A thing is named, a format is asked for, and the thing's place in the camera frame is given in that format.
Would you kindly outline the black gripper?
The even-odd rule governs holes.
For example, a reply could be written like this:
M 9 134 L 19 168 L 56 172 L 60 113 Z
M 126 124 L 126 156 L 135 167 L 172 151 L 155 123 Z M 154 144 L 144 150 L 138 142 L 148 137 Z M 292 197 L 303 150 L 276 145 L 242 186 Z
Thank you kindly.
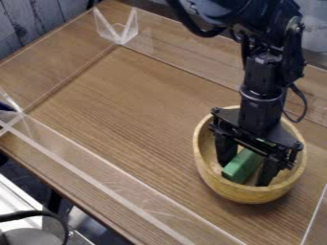
M 255 185 L 267 187 L 280 170 L 294 168 L 304 144 L 282 125 L 284 90 L 267 94 L 242 86 L 240 96 L 238 111 L 216 111 L 210 124 L 218 161 L 224 167 L 235 157 L 239 145 L 259 154 L 264 162 Z

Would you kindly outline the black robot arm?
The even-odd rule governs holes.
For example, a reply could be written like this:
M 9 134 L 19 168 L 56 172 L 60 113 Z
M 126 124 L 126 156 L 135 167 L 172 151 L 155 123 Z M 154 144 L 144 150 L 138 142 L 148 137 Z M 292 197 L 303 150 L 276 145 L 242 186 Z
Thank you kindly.
M 262 157 L 256 185 L 266 187 L 279 172 L 294 168 L 304 144 L 283 129 L 288 92 L 302 95 L 304 76 L 303 14 L 294 0 L 166 0 L 191 33 L 215 37 L 230 32 L 242 45 L 244 81 L 240 106 L 211 110 L 218 162 L 230 167 L 243 147 Z

